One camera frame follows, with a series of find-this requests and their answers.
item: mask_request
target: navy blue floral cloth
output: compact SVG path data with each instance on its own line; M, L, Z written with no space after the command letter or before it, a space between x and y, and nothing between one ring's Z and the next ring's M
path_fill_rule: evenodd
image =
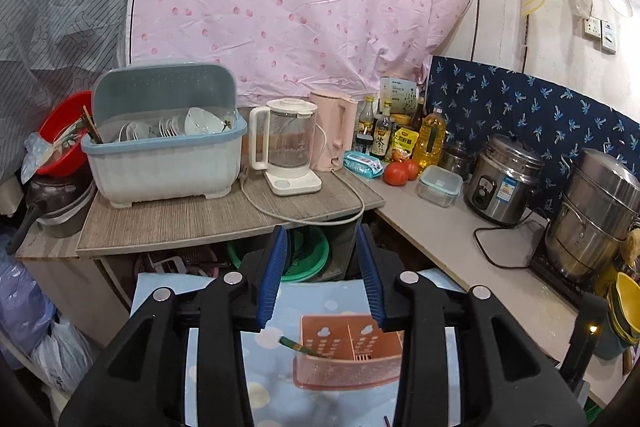
M619 159L640 172L640 125L607 105L528 74L433 57L427 105L442 108L447 142L462 140L477 152L492 134L517 136L545 160L530 206L552 215L569 172L560 155L575 158L583 147Z

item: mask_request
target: chopsticks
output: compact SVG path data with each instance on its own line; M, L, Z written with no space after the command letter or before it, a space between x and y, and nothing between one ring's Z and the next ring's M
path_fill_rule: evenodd
M82 115L81 116L82 116L82 121L84 121L84 124L85 124L85 126L87 128L89 136L96 143L104 143L102 141L102 138L100 137L100 133L98 132L97 127L95 126L94 119L89 114L89 111L87 110L85 105L82 106Z

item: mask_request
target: electric kettle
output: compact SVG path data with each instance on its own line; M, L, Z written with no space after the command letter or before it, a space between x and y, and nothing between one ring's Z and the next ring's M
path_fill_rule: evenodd
M249 113L249 160L264 175L274 194L291 196L317 192L320 178L311 170L311 147L316 127L315 103L298 98L278 98ZM258 117L262 146L258 149ZM262 160L258 161L258 152Z
M314 137L311 168L320 172L342 168L344 152L351 149L358 102L338 92L316 90L309 100L318 106L318 127Z

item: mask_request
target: cooking oil bottle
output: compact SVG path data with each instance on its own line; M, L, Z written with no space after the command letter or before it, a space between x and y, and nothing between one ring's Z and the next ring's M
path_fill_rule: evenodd
M429 165L437 165L440 161L446 130L441 108L434 107L431 114L422 118L420 136L414 148L414 161L420 174Z

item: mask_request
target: white plate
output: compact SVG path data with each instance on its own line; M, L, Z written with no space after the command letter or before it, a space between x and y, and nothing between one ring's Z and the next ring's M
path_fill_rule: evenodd
M132 141L135 140L134 136L133 136L133 125L135 124L135 122L129 122L127 124L127 128L125 130L126 136L127 136L127 141Z
M164 131L167 136L175 136L173 129L171 129L171 120L171 117L164 120Z
M153 138L154 135L148 123L136 122L133 126L133 136L136 140L145 140L147 138Z
M128 123L124 124L122 126L122 129L118 133L118 141L119 142L126 142L127 141L127 125L129 125L129 124Z
M180 116L174 116L171 119L171 129L174 131L175 136L182 136L184 134L184 129L180 125Z
M191 107L184 119L184 132L187 135L216 134L222 132L224 127L220 118L201 107Z

